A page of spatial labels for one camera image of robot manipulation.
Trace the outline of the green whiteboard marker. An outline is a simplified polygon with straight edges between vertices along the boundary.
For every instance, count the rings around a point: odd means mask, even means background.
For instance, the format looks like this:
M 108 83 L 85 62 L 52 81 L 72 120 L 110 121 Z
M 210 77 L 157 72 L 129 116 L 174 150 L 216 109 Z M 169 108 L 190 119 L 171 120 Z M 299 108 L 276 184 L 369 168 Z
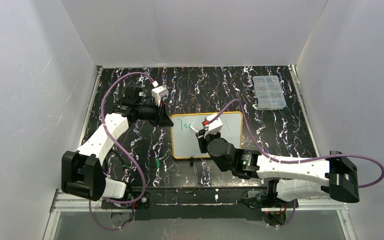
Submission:
M 195 133 L 199 133 L 199 131 L 197 129 L 195 129 L 193 126 L 190 126 L 189 127 L 192 131 L 194 131 Z

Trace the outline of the yellow framed whiteboard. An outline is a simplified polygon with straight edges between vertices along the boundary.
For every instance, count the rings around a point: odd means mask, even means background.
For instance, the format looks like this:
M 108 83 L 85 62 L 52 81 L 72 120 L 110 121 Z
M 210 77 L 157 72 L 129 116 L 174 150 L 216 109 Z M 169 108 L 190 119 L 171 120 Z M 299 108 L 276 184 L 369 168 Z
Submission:
M 190 158 L 209 158 L 207 153 L 201 153 L 199 149 L 196 133 L 189 127 L 202 130 L 202 122 L 207 116 L 216 114 L 215 112 L 206 113 L 187 113 L 174 114 L 170 117 L 174 126 L 171 127 L 172 156 L 177 160 L 187 160 Z M 239 111 L 227 111 L 220 117 L 222 128 L 221 137 L 234 145 L 235 148 L 242 147 L 242 129 L 244 123 L 243 114 Z

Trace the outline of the green marker cap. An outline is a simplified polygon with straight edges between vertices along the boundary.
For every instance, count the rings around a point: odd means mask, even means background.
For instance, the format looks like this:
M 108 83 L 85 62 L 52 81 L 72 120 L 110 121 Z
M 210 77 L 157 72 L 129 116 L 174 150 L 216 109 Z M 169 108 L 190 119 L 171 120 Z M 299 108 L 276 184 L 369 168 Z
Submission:
M 160 166 L 161 166 L 161 162 L 160 162 L 160 159 L 159 159 L 159 158 L 157 158 L 157 159 L 156 159 L 156 167 L 159 169 L 159 168 L 160 168 Z

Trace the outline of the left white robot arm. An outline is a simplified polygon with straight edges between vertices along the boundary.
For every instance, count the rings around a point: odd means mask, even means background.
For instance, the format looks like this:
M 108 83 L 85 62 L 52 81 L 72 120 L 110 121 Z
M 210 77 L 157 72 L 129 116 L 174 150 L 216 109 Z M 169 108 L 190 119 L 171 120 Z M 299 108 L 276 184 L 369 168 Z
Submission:
M 173 127 L 163 99 L 169 92 L 166 86 L 155 85 L 150 95 L 143 88 L 128 85 L 124 95 L 110 108 L 90 138 L 76 149 L 66 151 L 61 158 L 61 190 L 83 199 L 122 199 L 128 185 L 105 176 L 105 158 L 115 141 L 138 120 L 153 127 Z

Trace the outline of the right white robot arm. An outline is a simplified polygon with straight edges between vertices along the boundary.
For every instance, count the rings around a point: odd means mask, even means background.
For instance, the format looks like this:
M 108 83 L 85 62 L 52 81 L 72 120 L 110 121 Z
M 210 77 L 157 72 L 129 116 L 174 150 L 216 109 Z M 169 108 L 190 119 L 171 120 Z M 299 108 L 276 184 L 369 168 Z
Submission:
M 330 197 L 343 203 L 360 201 L 358 169 L 347 157 L 328 156 L 309 161 L 300 157 L 264 156 L 257 150 L 236 148 L 204 129 L 195 133 L 203 154 L 209 154 L 222 172 L 240 179 L 270 179 L 269 198 L 290 202 L 310 197 Z

